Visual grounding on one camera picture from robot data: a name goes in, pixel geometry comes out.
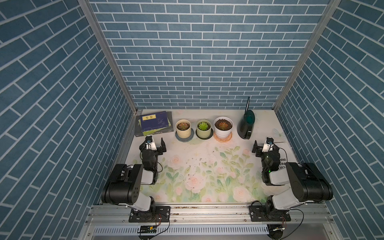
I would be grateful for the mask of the dark green watering can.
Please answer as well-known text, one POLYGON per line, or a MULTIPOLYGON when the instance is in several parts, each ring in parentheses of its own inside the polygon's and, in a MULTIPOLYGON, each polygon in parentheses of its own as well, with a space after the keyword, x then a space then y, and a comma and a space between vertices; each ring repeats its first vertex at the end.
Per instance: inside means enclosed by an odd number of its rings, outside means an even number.
POLYGON ((256 121, 254 112, 249 109, 250 101, 251 97, 248 97, 245 113, 237 128, 238 135, 245 140, 249 140, 251 138, 253 127, 256 121))

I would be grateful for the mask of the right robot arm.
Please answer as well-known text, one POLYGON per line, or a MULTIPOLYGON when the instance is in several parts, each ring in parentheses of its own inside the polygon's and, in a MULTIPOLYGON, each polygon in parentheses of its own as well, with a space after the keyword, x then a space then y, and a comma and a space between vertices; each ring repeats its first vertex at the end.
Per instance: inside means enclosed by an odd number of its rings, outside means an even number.
POLYGON ((263 146, 255 142, 252 149, 252 153, 261 159, 264 184, 290 186, 284 192, 267 198, 265 209, 268 214, 333 198, 331 185, 315 164, 287 161, 282 168, 281 150, 282 148, 278 147, 272 138, 266 138, 263 146))

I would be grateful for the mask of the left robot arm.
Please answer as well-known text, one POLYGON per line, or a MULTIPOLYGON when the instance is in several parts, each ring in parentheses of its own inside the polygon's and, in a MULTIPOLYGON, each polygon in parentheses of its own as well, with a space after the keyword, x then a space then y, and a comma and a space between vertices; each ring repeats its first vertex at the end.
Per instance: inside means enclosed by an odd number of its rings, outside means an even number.
POLYGON ((155 185, 161 172, 159 156, 167 151, 166 144, 156 146, 153 137, 147 136, 139 146, 140 164, 114 166, 101 195, 102 203, 126 206, 138 213, 153 214, 155 200, 140 192, 142 185, 155 185))

